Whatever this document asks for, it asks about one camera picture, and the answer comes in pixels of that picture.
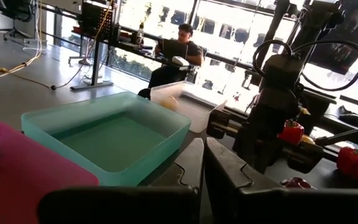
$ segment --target red pepper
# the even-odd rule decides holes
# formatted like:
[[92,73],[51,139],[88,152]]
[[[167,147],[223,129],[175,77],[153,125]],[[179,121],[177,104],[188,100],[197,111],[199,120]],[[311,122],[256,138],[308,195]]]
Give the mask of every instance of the red pepper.
[[277,137],[294,146],[297,146],[302,140],[303,131],[302,125],[295,121],[287,120],[287,122],[285,122],[283,132],[278,134]]
[[358,179],[358,149],[343,147],[339,151],[336,167],[345,175]]

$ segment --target bottle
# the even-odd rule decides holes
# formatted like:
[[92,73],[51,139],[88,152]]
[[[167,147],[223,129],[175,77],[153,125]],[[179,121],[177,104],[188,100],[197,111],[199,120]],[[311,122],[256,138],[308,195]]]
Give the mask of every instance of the bottle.
[[143,28],[144,28],[144,24],[142,22],[139,26],[139,30],[136,33],[136,44],[137,45],[142,45],[143,35],[144,35]]

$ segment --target gray floor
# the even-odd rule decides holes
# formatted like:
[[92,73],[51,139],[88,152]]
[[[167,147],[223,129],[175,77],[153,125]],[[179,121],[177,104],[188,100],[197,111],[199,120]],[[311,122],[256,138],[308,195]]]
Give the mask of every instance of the gray floor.
[[[0,67],[13,68],[35,55],[35,50],[23,50],[23,47],[23,45],[10,40],[4,41],[0,34]],[[49,45],[40,58],[16,74],[37,80],[48,86],[61,85],[78,70],[76,61],[72,61],[72,67],[69,66],[69,56],[78,56],[78,54],[68,49]],[[111,95],[121,91],[136,93],[147,86],[147,82],[138,78],[110,68],[102,68],[101,73],[110,78],[114,82],[114,86],[72,92],[69,87],[80,83],[81,76],[88,71],[88,67],[83,67],[81,70],[81,73],[69,85],[56,91],[11,75],[0,78],[0,121],[20,129],[21,114],[25,112]]]

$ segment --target green plastic container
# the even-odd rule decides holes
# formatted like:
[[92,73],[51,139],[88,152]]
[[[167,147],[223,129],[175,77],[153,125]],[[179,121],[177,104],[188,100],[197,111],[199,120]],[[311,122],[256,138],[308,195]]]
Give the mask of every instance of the green plastic container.
[[129,92],[22,115],[26,136],[90,171],[101,185],[136,186],[179,149],[190,123]]

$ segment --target laptop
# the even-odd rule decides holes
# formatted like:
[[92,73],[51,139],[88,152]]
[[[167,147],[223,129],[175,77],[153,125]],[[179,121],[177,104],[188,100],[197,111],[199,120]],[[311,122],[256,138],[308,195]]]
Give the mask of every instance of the laptop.
[[171,61],[174,56],[186,59],[187,49],[188,46],[186,44],[181,44],[177,40],[164,39],[162,42],[162,53],[169,61]]

